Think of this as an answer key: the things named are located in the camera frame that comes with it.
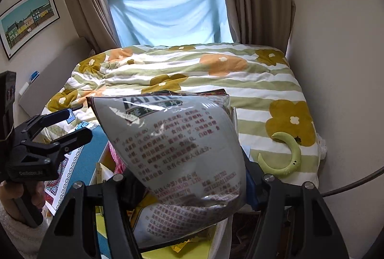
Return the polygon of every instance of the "human hand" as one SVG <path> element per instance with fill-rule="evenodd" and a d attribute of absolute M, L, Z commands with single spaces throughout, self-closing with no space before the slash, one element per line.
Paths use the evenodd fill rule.
<path fill-rule="evenodd" d="M 43 208 L 45 204 L 44 182 L 37 182 L 35 193 L 32 195 L 31 202 L 37 208 Z M 5 211 L 15 220 L 25 223 L 23 215 L 20 213 L 13 199 L 22 197 L 24 188 L 22 183 L 3 182 L 0 186 L 0 201 Z"/>

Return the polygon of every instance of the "screw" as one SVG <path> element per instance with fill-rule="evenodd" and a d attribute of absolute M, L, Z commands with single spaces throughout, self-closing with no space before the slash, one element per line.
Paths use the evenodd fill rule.
<path fill-rule="evenodd" d="M 314 184 L 312 182 L 306 182 L 306 183 L 304 183 L 304 186 L 308 190 L 313 190 L 314 189 Z"/>
<path fill-rule="evenodd" d="M 266 175 L 264 175 L 264 180 L 267 182 L 272 182 L 272 181 L 274 181 L 274 179 L 275 179 L 275 177 L 270 173 L 267 173 Z"/>
<path fill-rule="evenodd" d="M 73 188 L 75 189 L 79 189 L 83 186 L 83 183 L 82 181 L 76 181 L 74 184 L 73 184 Z"/>
<path fill-rule="evenodd" d="M 112 179 L 115 181 L 115 182 L 120 182 L 122 179 L 124 178 L 124 176 L 122 174 L 118 174 L 118 175 L 114 175 L 112 177 Z"/>

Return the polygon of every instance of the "picture frame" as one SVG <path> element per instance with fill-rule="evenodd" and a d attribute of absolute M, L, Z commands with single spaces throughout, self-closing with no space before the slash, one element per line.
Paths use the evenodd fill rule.
<path fill-rule="evenodd" d="M 1 14 L 0 39 L 8 60 L 59 18 L 54 0 L 20 0 Z"/>

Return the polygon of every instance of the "red patterned cloth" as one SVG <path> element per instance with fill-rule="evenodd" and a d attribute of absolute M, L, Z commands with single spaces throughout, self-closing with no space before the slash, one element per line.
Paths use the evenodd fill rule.
<path fill-rule="evenodd" d="M 120 157 L 118 156 L 116 150 L 114 149 L 114 147 L 112 146 L 111 142 L 109 142 L 109 141 L 108 141 L 108 147 L 109 147 L 109 150 L 111 151 L 112 158 L 113 158 L 113 160 L 116 163 L 115 174 L 123 173 L 124 170 L 125 170 L 125 164 L 120 159 Z"/>

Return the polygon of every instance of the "floral comforter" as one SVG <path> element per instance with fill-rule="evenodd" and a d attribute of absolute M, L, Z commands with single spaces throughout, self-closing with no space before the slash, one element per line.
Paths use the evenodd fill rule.
<path fill-rule="evenodd" d="M 239 140 L 250 147 L 255 161 L 259 153 L 273 168 L 286 167 L 291 151 L 271 139 L 285 131 L 300 142 L 299 171 L 284 182 L 301 185 L 317 180 L 319 147 L 304 95 L 284 54 L 271 47 L 241 44 L 186 45 L 119 48 L 80 62 L 64 87 L 43 113 L 82 103 L 75 119 L 44 129 L 52 140 L 67 134 L 82 121 L 97 123 L 87 96 L 120 96 L 158 90 L 202 92 L 224 88 L 237 108 Z"/>

